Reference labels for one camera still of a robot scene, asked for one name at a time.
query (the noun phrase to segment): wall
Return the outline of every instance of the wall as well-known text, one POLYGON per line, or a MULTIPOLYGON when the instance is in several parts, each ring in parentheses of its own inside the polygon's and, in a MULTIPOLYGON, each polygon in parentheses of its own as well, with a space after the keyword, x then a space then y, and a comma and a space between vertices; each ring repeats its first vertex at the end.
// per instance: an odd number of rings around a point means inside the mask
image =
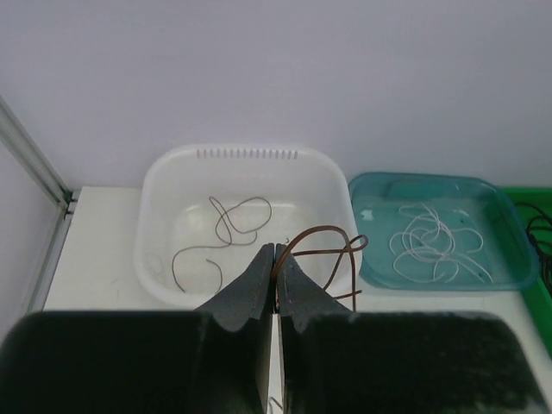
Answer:
POLYGON ((58 211, 0 143, 0 339, 25 312, 58 211))
POLYGON ((0 91, 72 187, 170 148, 552 185, 552 3, 3 0, 0 91))

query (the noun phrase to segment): white table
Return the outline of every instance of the white table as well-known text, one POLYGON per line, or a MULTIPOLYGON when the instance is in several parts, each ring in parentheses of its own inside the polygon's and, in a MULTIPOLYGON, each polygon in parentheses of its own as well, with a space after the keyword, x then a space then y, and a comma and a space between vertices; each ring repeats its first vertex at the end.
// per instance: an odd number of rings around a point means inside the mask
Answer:
MULTIPOLYGON (((140 195, 133 188, 83 188, 46 310, 174 309, 145 292, 135 277, 132 250, 140 195)), ((552 361, 520 294, 390 291, 362 280, 359 287, 364 291, 357 299, 359 311, 486 311, 501 317, 516 333, 552 407, 552 361)), ((281 400, 276 319, 272 345, 269 395, 281 400)))

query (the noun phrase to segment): black cable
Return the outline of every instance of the black cable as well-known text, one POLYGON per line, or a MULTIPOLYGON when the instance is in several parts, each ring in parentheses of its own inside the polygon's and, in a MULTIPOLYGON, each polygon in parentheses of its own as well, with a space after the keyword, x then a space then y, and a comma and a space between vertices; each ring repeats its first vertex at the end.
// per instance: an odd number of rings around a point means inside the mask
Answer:
POLYGON ((537 234, 537 232, 541 235, 543 232, 549 232, 552 235, 552 216, 531 203, 519 202, 516 203, 516 207, 527 207, 538 213, 528 221, 525 232, 541 261, 541 279, 552 297, 552 242, 539 239, 537 234))

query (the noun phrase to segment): tangled white cord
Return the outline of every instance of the tangled white cord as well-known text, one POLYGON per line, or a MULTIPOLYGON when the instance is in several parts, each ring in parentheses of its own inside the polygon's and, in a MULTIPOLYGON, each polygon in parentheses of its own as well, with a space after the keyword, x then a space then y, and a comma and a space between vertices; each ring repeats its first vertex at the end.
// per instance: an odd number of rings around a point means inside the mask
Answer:
POLYGON ((445 278, 446 272, 442 272, 437 275, 437 269, 442 263, 452 263, 455 266, 455 270, 452 276, 448 277, 443 283, 449 283, 456 278, 461 267, 465 268, 473 276, 477 278, 481 283, 494 281, 491 274, 477 261, 472 259, 469 255, 475 254, 481 251, 483 248, 483 236, 475 230, 469 227, 463 227, 460 229, 449 229, 449 227, 441 221, 435 208, 427 206, 426 204, 413 204, 404 205, 398 209, 398 213, 402 216, 412 218, 410 224, 404 231, 395 233, 389 240, 389 249, 396 256, 393 262, 393 270, 397 272, 403 278, 414 283, 435 283, 445 278), (422 214, 413 215, 408 210, 423 209, 422 214), (476 249, 466 250, 465 252, 459 252, 456 245, 454 233, 460 233, 467 231, 475 234, 480 239, 480 245, 476 249), (445 234, 448 237, 446 248, 437 248, 437 244, 442 245, 441 234, 445 234), (393 249, 393 240, 400 237, 404 252, 397 254, 393 249), (433 265, 433 277, 431 279, 415 279, 398 269, 398 262, 406 257, 410 256, 419 262, 433 265))

